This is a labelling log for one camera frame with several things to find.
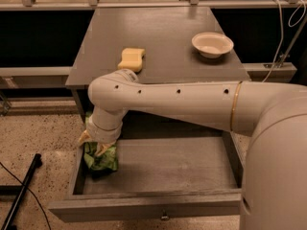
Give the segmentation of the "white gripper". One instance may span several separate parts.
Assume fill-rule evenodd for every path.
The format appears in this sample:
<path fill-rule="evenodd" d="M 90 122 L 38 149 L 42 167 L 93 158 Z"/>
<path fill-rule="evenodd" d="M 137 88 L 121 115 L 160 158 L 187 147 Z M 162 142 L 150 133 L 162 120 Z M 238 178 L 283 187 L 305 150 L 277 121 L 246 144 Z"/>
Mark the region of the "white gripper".
<path fill-rule="evenodd" d="M 119 138 L 126 114 L 126 110 L 105 111 L 95 107 L 88 118 L 86 130 L 78 140 L 78 145 L 90 142 L 92 138 L 93 141 L 98 142 L 94 155 L 96 157 L 103 155 L 112 147 L 111 143 L 116 142 Z"/>

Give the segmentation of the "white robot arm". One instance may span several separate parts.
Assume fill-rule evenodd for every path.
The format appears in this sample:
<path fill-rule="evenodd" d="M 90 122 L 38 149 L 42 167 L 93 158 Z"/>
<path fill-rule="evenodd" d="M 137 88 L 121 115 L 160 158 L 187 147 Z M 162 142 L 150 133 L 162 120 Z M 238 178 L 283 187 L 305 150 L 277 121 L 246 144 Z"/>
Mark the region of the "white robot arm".
<path fill-rule="evenodd" d="M 130 69 L 95 79 L 79 141 L 105 152 L 128 111 L 249 136 L 240 230 L 307 230 L 307 89 L 259 81 L 142 84 Z"/>

